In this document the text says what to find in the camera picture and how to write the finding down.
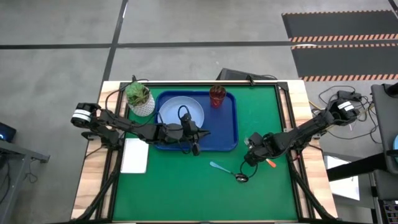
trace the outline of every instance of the orange object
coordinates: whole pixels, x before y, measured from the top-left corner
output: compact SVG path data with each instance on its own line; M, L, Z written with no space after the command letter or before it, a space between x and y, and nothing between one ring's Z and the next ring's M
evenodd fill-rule
M275 163L275 162L272 162L272 161L269 160L269 159L266 159L266 161L268 162L268 164L269 164L272 168L275 168L275 167L276 167L276 163Z

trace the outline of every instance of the wooden table edge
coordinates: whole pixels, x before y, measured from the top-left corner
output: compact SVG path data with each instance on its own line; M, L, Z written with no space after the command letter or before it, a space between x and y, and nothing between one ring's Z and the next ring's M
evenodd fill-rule
M129 81L106 81L106 82L104 82L102 89L101 89L98 104L103 107L104 99L106 98L106 96L109 93L111 93L112 91L117 90L120 86L120 83L122 83L122 82L129 82ZM214 80L142 81L142 83L186 83L186 82L189 82L189 83L249 83L249 81L214 81ZM290 95L291 102L292 102L292 109L294 112L296 125L298 126L312 118L312 113L311 113L310 105L308 102L308 96L307 96L307 92L305 89L304 81L302 81L302 80L256 80L255 82L256 83L287 82L288 86L289 86L289 95ZM115 108L111 103L111 102L113 102L111 99L115 99L117 97L118 97L118 95L114 94L114 96L112 96L109 99L108 108L110 110L114 110L114 108ZM287 117L288 112L286 111L286 109L287 109L286 105L287 104L286 104L285 100L282 99L282 106L284 108L283 110L284 110L285 120L288 125L288 124L290 124L290 120L288 120L288 117ZM319 142L315 141L315 140L313 140L311 142L311 144L319 146ZM97 148L97 146L98 146L98 142L89 142L86 153L89 153L90 151L94 150L94 147ZM303 156L305 170L307 173L307 179L308 179L308 183L309 183L311 191L314 193L314 195L320 201L320 203L324 206L324 208L331 215L333 215L334 217L337 217L336 207L334 204L328 177L326 174L326 168L323 163L322 152L319 151L318 149L314 149L312 147L307 147L303 151L302 156ZM85 209L85 206L81 206L78 204L80 197L86 198L86 199L84 199L84 201L89 204L89 203L91 203L91 201L94 199L94 197L96 195L96 193L94 193L93 195L79 194L81 189L88 188L87 186L84 186L85 181L83 180L83 178L84 178L84 175L87 174L86 172L84 172L84 170L86 170L85 166L88 166L89 163L90 162L86 162L86 161L83 163L83 168L82 168L81 176L79 179L78 189L76 191L76 197L75 197L75 201L73 204L71 218L77 218ZM308 210L307 210L307 206L305 203L305 197L303 196L303 192L301 190L299 190L299 194L300 194L301 208L303 210L303 214L306 216L306 214L308 215Z

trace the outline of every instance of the black floor mat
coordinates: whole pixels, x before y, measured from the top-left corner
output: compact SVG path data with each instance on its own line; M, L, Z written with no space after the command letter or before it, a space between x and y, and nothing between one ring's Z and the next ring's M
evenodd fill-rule
M293 46L292 53L308 82L398 79L398 43Z
M398 19L390 10L286 13L292 42L398 39Z

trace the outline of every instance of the blue spoon handle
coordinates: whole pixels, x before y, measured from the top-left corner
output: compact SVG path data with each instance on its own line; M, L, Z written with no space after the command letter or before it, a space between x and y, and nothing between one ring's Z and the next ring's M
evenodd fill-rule
M223 170L223 171L225 171L225 172L227 172L227 173L230 173L230 174L232 174L232 172L231 171L229 171L228 169L225 169L225 168L223 168L223 167L221 167L221 166L219 166L218 164L216 164L215 162L210 162L210 165L212 166L212 167L215 167L215 168L217 168L217 169L220 169L220 170Z

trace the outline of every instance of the blue tray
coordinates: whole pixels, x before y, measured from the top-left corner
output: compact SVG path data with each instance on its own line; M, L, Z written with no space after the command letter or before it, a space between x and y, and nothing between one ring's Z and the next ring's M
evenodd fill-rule
M209 130L211 134L199 140L202 151L228 152L238 145L238 121L236 119L235 97L227 93L221 106L217 109L210 106L208 91L164 91L156 99L156 112L169 99L176 96L188 96L195 99L205 112L205 121L201 128ZM161 150L179 151L178 144L155 145ZM182 147L187 150L189 144L183 143Z

